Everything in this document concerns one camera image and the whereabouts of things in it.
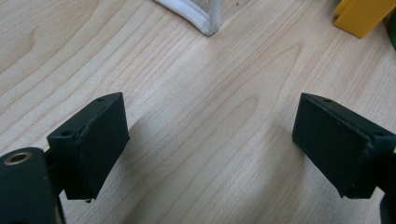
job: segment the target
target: black plastic part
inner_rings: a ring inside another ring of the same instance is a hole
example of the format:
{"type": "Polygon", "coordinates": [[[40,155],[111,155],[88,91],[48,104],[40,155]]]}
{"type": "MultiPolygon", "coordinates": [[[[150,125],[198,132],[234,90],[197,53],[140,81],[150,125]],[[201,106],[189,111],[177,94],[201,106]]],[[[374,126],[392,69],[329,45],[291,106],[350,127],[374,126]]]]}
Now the black plastic part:
{"type": "Polygon", "coordinates": [[[382,224],[396,223],[396,199],[385,195],[381,201],[380,210],[382,224]]]}
{"type": "Polygon", "coordinates": [[[341,196],[370,198],[378,164],[396,146],[396,136],[336,102],[302,93],[293,141],[341,196]]]}
{"type": "Polygon", "coordinates": [[[18,149],[0,162],[0,223],[64,223],[42,149],[18,149]]]}
{"type": "Polygon", "coordinates": [[[128,140],[122,93],[92,101],[48,136],[52,173],[61,175],[54,186],[68,199],[95,199],[128,140]]]}

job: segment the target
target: wooden table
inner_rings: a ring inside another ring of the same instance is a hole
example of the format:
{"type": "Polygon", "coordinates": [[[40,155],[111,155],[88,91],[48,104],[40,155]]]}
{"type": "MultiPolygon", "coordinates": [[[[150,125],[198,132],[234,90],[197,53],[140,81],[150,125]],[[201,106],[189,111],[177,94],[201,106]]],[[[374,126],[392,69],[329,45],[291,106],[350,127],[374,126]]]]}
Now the wooden table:
{"type": "Polygon", "coordinates": [[[2,1],[1,154],[122,91],[131,140],[97,200],[61,194],[68,223],[379,223],[382,192],[341,199],[291,131],[309,92],[396,132],[386,29],[333,27],[333,0],[236,3],[206,37],[151,0],[2,1]]]}

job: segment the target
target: green object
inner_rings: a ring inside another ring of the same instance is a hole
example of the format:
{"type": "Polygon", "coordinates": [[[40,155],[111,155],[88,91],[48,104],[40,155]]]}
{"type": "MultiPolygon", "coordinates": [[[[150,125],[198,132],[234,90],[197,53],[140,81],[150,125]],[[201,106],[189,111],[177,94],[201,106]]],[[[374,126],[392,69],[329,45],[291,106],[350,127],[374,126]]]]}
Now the green object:
{"type": "Polygon", "coordinates": [[[396,49],[396,11],[393,12],[392,18],[390,19],[390,41],[396,49]]]}

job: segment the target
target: clear plastic container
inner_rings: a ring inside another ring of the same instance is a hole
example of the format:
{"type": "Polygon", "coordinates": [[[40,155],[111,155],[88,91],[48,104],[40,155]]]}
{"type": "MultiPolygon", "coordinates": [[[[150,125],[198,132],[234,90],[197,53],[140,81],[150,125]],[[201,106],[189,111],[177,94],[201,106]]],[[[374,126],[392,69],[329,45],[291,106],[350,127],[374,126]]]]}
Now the clear plastic container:
{"type": "Polygon", "coordinates": [[[231,18],[249,0],[155,0],[195,25],[204,35],[213,35],[221,21],[231,18]]]}

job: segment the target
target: black rectangular block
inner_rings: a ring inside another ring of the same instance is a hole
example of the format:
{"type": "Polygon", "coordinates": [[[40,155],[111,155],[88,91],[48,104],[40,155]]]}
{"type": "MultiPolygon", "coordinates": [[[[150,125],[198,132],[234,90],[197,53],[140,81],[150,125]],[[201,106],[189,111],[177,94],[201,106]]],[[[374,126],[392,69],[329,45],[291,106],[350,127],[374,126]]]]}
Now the black rectangular block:
{"type": "Polygon", "coordinates": [[[47,138],[67,198],[95,199],[129,140],[122,93],[92,101],[47,138]]]}
{"type": "Polygon", "coordinates": [[[396,146],[393,133],[333,102],[302,93],[293,141],[341,196],[370,198],[375,167],[396,146]]]}

